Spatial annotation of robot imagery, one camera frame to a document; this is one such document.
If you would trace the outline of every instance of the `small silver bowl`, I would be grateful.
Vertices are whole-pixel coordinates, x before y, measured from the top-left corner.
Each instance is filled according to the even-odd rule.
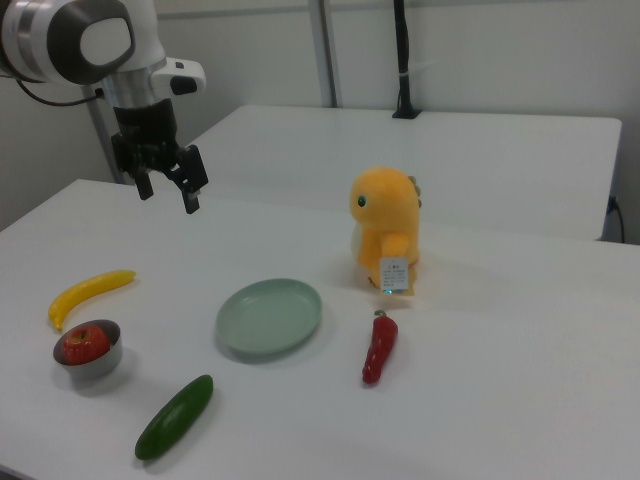
[[[109,339],[110,348],[109,351],[95,360],[81,365],[68,365],[62,352],[62,344],[69,332],[60,337],[56,342],[56,346],[53,348],[53,358],[62,368],[69,372],[73,380],[91,380],[106,375],[122,360],[122,339],[120,338],[120,327],[118,324],[111,320],[91,320],[73,329],[75,330],[78,327],[87,325],[100,327]]]

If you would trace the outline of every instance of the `yellow banana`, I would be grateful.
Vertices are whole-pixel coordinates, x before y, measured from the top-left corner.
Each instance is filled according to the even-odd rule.
[[[59,332],[67,314],[73,307],[100,293],[122,287],[133,280],[136,272],[114,270],[88,278],[62,292],[49,307],[49,320]]]

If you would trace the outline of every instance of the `toy chili pepper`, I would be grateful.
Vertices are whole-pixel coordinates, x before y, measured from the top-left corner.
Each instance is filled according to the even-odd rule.
[[[371,385],[380,380],[382,367],[389,358],[398,336],[398,325],[387,317],[387,314],[378,310],[375,312],[377,318],[373,321],[373,335],[371,336],[371,346],[367,353],[367,361],[362,369],[362,381]]]

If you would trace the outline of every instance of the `ceramic plate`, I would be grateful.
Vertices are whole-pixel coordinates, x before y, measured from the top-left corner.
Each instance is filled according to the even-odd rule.
[[[306,340],[320,323],[322,300],[306,283],[272,279],[233,294],[220,308],[222,343],[248,355],[269,355]]]

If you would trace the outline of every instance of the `yellow plush toy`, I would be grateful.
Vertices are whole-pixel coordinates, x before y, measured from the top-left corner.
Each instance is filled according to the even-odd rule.
[[[376,287],[380,286],[380,259],[406,257],[412,290],[416,275],[411,267],[420,258],[421,206],[415,179],[394,168],[373,167],[355,180],[350,209],[361,235],[356,240],[356,258],[369,271],[369,280]]]

